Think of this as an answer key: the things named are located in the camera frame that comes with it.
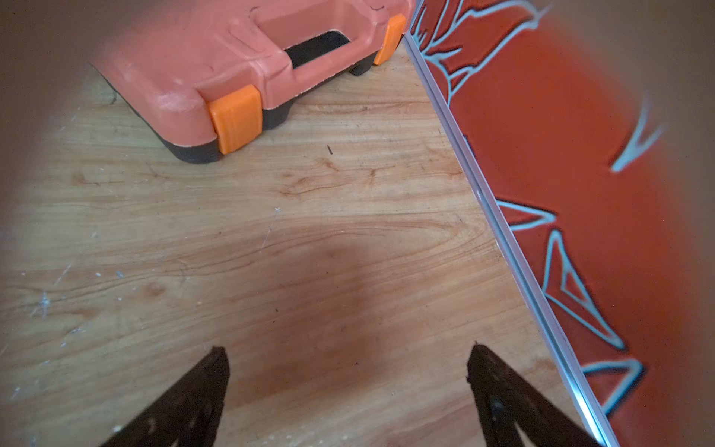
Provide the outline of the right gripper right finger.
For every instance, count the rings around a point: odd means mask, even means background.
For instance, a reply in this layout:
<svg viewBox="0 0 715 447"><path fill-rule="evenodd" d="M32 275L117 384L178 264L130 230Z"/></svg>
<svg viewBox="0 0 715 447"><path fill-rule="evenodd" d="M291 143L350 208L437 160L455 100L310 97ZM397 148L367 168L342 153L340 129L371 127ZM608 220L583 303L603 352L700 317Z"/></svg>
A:
<svg viewBox="0 0 715 447"><path fill-rule="evenodd" d="M487 346L473 346L469 383L488 446L597 446L583 428L553 405Z"/></svg>

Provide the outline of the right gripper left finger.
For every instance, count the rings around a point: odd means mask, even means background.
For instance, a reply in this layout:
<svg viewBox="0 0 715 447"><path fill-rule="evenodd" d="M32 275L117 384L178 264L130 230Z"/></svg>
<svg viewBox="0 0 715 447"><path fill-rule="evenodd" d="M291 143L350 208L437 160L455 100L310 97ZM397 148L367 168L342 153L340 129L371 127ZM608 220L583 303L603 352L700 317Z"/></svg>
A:
<svg viewBox="0 0 715 447"><path fill-rule="evenodd" d="M104 446L214 445L229 378L226 350L222 346L214 346Z"/></svg>

